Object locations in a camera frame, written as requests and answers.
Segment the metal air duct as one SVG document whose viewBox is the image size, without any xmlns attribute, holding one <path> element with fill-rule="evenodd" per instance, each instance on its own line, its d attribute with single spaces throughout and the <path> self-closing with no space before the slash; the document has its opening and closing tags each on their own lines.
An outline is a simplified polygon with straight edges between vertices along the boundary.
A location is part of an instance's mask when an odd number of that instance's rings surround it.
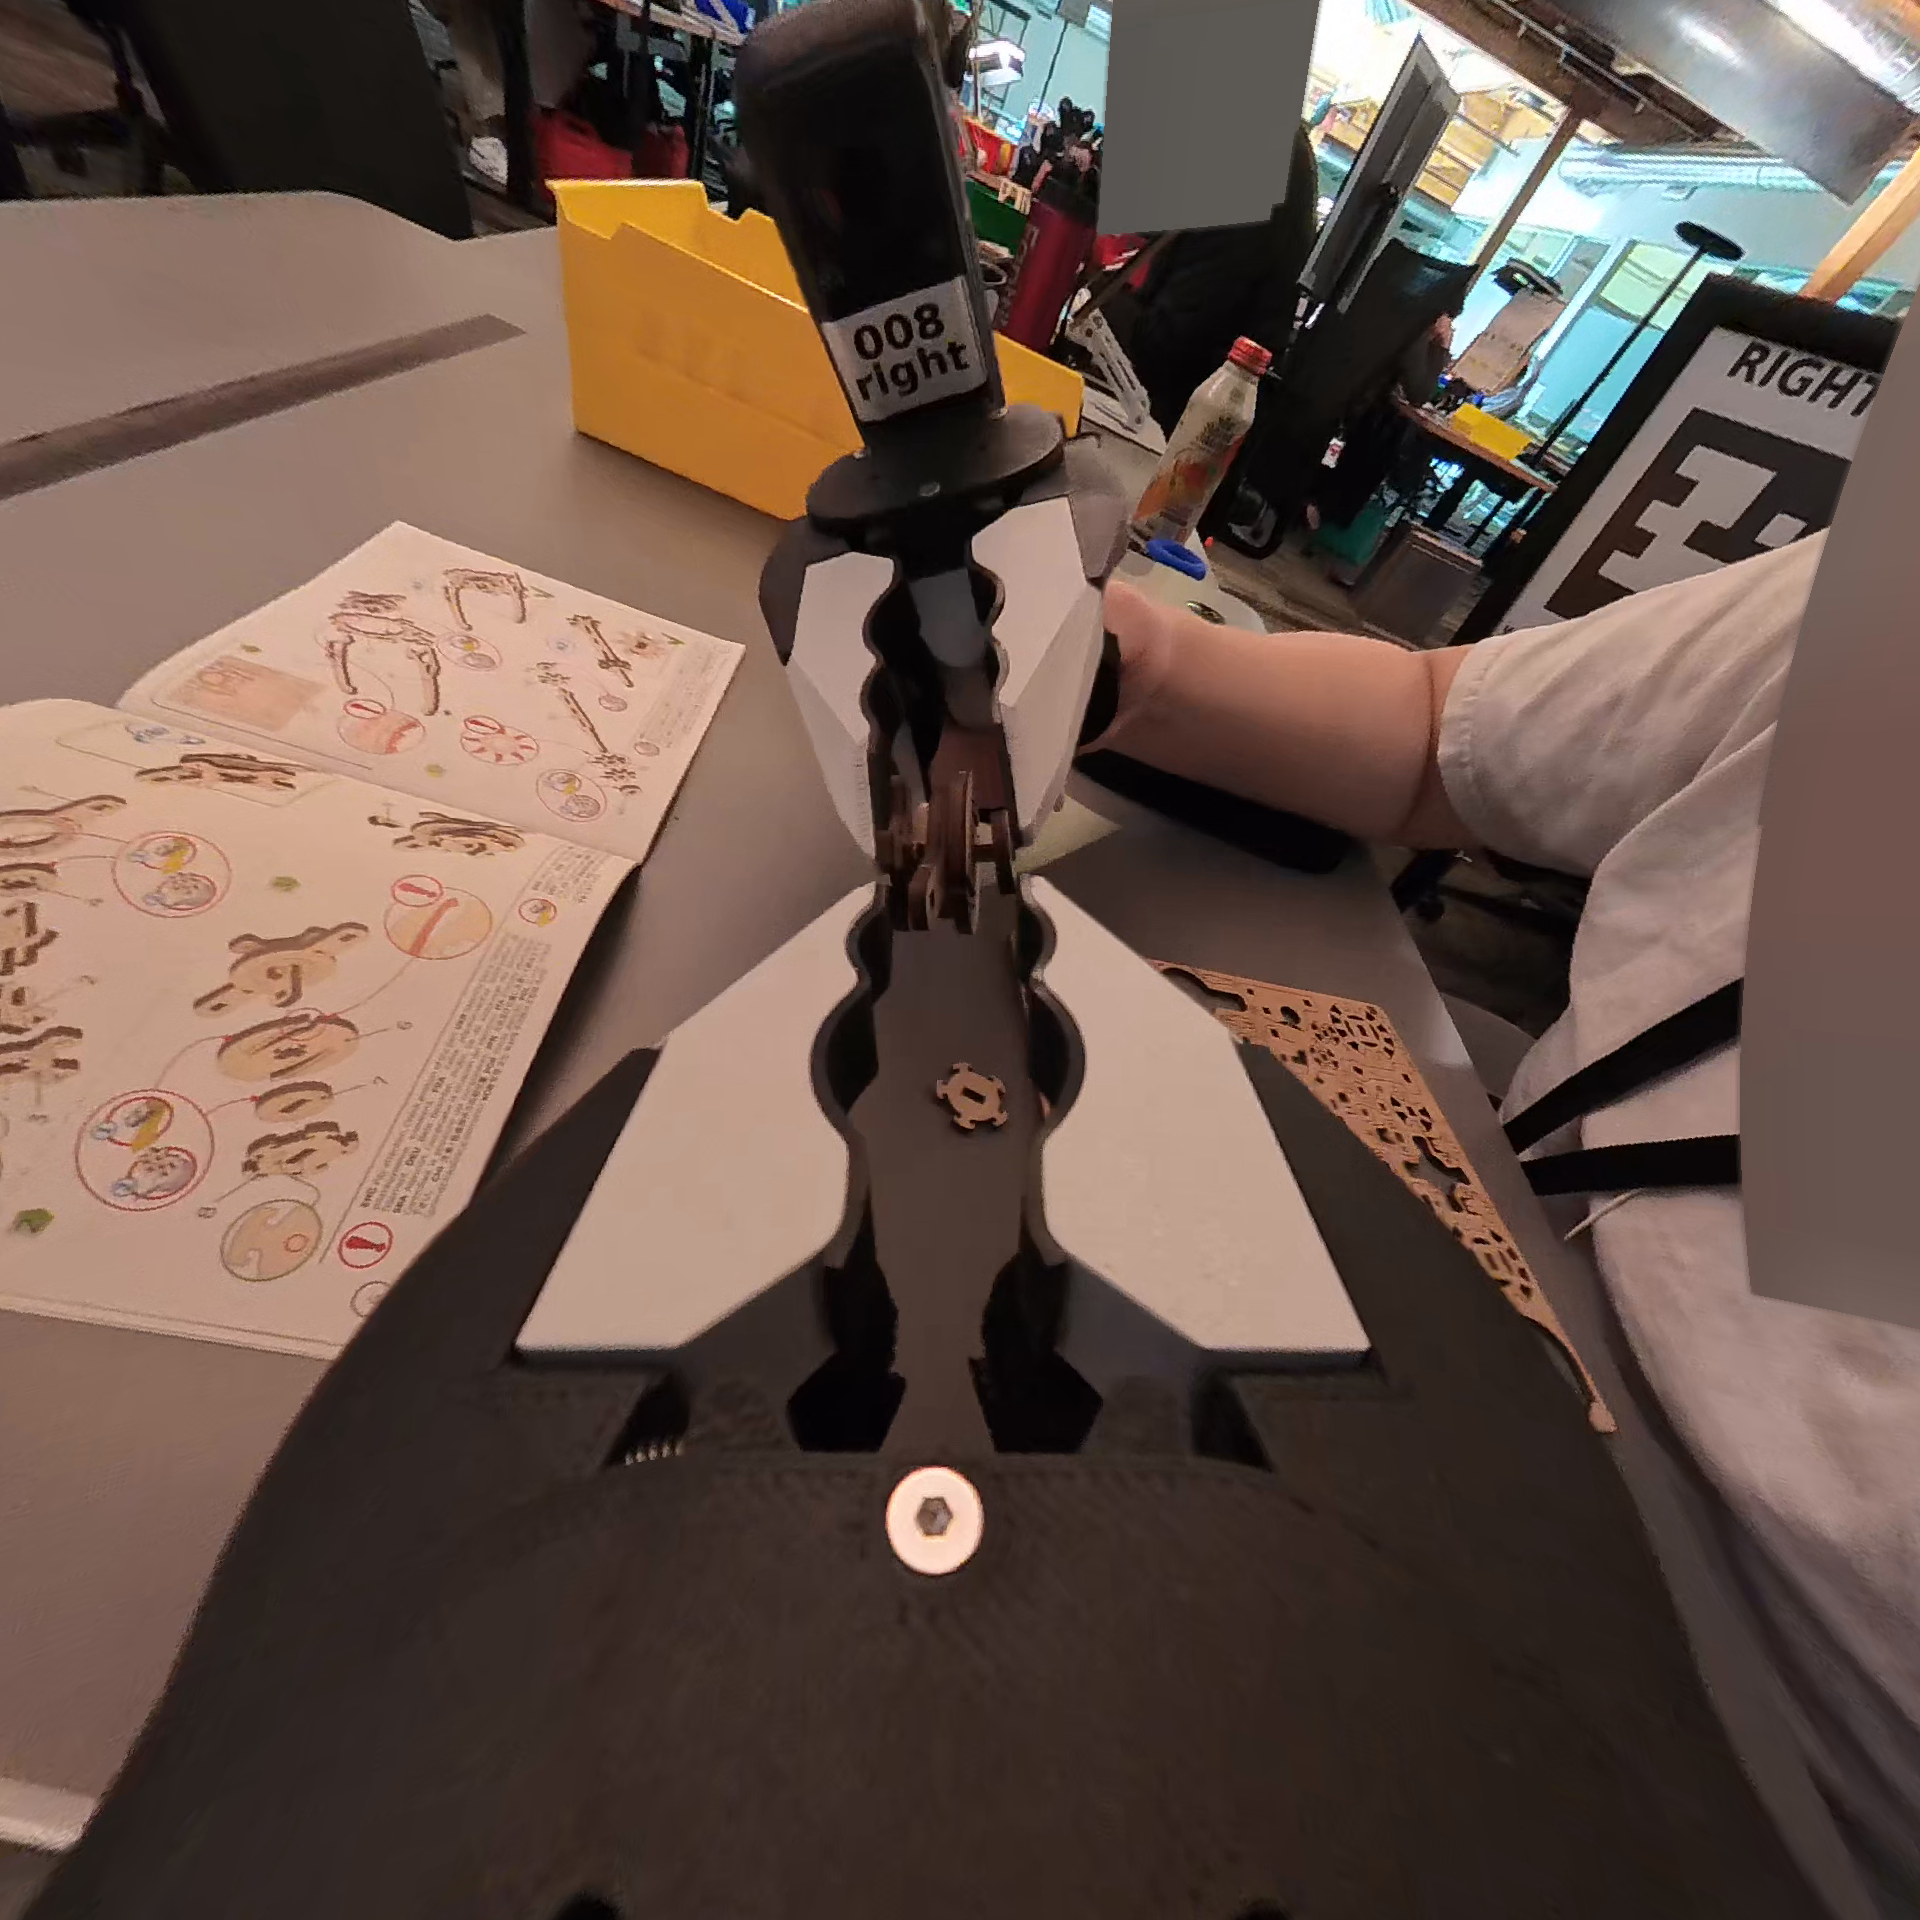
<svg viewBox="0 0 1920 1920">
<path fill-rule="evenodd" d="M 1915 146 L 1917 4 L 1493 4 L 1632 106 L 1681 100 L 1838 202 Z"/>
</svg>

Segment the wooden model assembly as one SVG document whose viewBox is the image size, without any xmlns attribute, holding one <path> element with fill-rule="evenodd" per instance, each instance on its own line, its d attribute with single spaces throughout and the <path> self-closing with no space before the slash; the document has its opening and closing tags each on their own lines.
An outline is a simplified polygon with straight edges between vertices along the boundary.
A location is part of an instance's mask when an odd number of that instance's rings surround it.
<svg viewBox="0 0 1920 1920">
<path fill-rule="evenodd" d="M 1017 882 L 1015 798 L 993 726 L 947 726 L 930 765 L 907 726 L 873 753 L 873 857 L 895 927 L 977 931 L 983 892 Z"/>
</svg>

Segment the black computer monitor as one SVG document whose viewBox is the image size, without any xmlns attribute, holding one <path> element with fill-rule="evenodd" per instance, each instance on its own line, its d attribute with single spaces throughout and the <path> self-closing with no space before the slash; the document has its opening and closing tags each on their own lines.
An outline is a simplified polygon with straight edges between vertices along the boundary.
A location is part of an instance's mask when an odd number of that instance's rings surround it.
<svg viewBox="0 0 1920 1920">
<path fill-rule="evenodd" d="M 1417 36 L 1313 236 L 1301 275 L 1305 319 L 1353 306 L 1455 110 L 1458 93 Z"/>
</svg>

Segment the yellow plastic bin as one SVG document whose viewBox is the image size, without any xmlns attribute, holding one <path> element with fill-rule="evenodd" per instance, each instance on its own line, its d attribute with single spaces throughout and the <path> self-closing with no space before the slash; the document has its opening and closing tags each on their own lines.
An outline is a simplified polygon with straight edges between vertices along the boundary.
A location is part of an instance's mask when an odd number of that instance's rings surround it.
<svg viewBox="0 0 1920 1920">
<path fill-rule="evenodd" d="M 714 210 L 690 180 L 557 180 L 570 415 L 589 439 L 781 522 L 857 450 L 777 223 Z M 1017 343 L 999 366 L 1015 401 L 1057 409 L 1065 475 L 1023 498 L 1115 497 L 1083 382 Z"/>
</svg>

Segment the person's right forearm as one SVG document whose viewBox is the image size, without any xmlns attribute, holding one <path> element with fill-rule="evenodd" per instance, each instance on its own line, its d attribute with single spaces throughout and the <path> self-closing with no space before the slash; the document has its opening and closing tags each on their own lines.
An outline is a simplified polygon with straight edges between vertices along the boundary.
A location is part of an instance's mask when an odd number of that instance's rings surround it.
<svg viewBox="0 0 1920 1920">
<path fill-rule="evenodd" d="M 1239 787 L 1353 836 L 1467 847 L 1442 775 L 1449 694 L 1471 647 L 1410 651 L 1346 633 L 1297 633 L 1255 651 L 1234 714 Z"/>
</svg>

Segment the white container blue lid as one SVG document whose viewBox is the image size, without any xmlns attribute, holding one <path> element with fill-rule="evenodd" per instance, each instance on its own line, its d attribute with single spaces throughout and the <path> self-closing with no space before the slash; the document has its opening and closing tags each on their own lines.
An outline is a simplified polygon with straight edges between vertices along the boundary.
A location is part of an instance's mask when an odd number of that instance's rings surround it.
<svg viewBox="0 0 1920 1920">
<path fill-rule="evenodd" d="M 1130 545 L 1115 564 L 1110 583 L 1123 583 L 1141 597 L 1211 626 L 1269 633 L 1259 613 L 1224 589 L 1205 551 L 1190 541 Z"/>
</svg>

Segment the laser-cut wooden parts sheet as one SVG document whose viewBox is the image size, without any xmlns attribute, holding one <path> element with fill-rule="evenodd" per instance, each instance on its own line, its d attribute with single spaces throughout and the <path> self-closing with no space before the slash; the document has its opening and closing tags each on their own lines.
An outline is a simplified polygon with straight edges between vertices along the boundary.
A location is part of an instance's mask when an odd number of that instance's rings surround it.
<svg viewBox="0 0 1920 1920">
<path fill-rule="evenodd" d="M 1301 991 L 1168 959 L 1153 959 L 1153 970 L 1202 1002 L 1239 1043 L 1270 1054 L 1397 1172 L 1566 1365 L 1590 1429 L 1616 1436 L 1616 1415 L 1592 1372 L 1384 1011 L 1363 998 Z"/>
</svg>

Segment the illustrated instruction booklet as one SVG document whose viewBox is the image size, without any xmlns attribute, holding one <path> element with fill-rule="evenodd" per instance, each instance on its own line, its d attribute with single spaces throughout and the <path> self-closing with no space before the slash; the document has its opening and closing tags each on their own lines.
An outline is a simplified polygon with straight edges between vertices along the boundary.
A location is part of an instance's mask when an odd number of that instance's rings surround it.
<svg viewBox="0 0 1920 1920">
<path fill-rule="evenodd" d="M 1 1307 L 327 1357 L 480 1183 L 733 641 L 389 526 L 1 714 Z"/>
</svg>

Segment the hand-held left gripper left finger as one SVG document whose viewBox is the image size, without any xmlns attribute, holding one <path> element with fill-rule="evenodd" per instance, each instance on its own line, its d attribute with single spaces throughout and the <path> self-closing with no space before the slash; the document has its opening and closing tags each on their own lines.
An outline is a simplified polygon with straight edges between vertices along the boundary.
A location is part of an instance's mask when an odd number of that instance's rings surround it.
<svg viewBox="0 0 1920 1920">
<path fill-rule="evenodd" d="M 905 1380 L 857 1105 L 890 946 L 879 887 L 855 887 L 655 1052 L 513 1345 L 642 1373 L 616 1450 L 886 1438 Z"/>
</svg>

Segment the person's right hand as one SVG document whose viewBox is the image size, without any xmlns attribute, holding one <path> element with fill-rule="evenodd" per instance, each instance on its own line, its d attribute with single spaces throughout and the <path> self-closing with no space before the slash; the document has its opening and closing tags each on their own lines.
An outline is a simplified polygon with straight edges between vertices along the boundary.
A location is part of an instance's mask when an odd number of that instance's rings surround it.
<svg viewBox="0 0 1920 1920">
<path fill-rule="evenodd" d="M 1269 635 L 1207 621 L 1127 583 L 1104 589 L 1101 615 L 1117 647 L 1117 690 L 1089 747 L 1251 795 L 1259 769 L 1246 756 L 1240 702 L 1246 669 L 1265 662 Z"/>
</svg>

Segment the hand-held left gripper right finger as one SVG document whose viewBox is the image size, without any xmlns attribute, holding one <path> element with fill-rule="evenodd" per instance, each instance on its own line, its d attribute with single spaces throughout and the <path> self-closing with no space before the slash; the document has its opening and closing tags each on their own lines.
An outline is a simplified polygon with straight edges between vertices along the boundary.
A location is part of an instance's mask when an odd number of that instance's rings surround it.
<svg viewBox="0 0 1920 1920">
<path fill-rule="evenodd" d="M 1262 1453 L 1240 1385 L 1361 1370 L 1370 1340 L 1240 1045 L 1051 879 L 1015 964 L 1037 1131 L 979 1314 L 1001 1453 Z"/>
</svg>

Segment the dark chair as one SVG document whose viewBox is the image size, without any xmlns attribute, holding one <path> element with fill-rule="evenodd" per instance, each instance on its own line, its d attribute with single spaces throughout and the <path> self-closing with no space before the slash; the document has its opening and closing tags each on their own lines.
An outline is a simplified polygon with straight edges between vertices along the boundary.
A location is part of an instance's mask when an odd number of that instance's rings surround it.
<svg viewBox="0 0 1920 1920">
<path fill-rule="evenodd" d="M 403 3 L 125 3 L 122 30 L 187 180 L 320 193 L 473 236 L 440 85 Z"/>
</svg>

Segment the black floor lamp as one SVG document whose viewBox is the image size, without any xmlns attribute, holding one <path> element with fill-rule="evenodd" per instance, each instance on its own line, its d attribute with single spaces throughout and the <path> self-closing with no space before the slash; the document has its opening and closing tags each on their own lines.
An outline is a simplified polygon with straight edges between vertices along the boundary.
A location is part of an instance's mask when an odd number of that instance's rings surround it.
<svg viewBox="0 0 1920 1920">
<path fill-rule="evenodd" d="M 1658 317 L 1661 309 L 1674 297 L 1674 292 L 1680 292 L 1687 285 L 1694 267 L 1698 267 L 1702 260 L 1730 266 L 1744 257 L 1744 249 L 1735 237 L 1698 221 L 1674 223 L 1673 241 L 1680 249 L 1685 249 L 1687 257 L 1646 302 L 1646 309 L 1635 316 L 1632 329 L 1619 339 L 1617 348 L 1614 348 L 1608 357 L 1599 363 L 1599 369 L 1592 372 L 1581 393 L 1567 402 L 1563 413 L 1555 419 L 1547 441 L 1542 444 L 1542 457 L 1566 437 L 1570 426 L 1605 386 L 1607 378 L 1619 366 L 1619 362 L 1639 341 L 1639 335 L 1646 334 L 1646 329 Z"/>
</svg>

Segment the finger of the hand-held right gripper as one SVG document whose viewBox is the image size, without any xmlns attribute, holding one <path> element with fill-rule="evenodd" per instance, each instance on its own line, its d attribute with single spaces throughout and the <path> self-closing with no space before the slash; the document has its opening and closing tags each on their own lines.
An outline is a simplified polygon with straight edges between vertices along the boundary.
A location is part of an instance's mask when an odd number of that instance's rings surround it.
<svg viewBox="0 0 1920 1920">
<path fill-rule="evenodd" d="M 1066 498 L 1007 510 L 970 562 L 999 599 L 962 677 L 960 756 L 991 868 L 1010 876 L 1065 793 L 1105 651 L 1101 588 Z"/>
<path fill-rule="evenodd" d="M 902 711 L 871 643 L 898 562 L 847 545 L 779 545 L 779 660 L 827 795 L 861 855 L 894 818 Z"/>
</svg>

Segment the red water bottle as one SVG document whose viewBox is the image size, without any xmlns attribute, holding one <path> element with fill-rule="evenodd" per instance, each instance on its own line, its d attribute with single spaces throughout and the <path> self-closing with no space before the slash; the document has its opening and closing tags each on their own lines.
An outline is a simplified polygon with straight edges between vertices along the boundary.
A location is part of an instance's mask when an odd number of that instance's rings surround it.
<svg viewBox="0 0 1920 1920">
<path fill-rule="evenodd" d="M 1027 203 L 995 332 L 1015 346 L 1049 355 L 1094 242 L 1097 190 L 1078 174 L 1049 174 Z"/>
</svg>

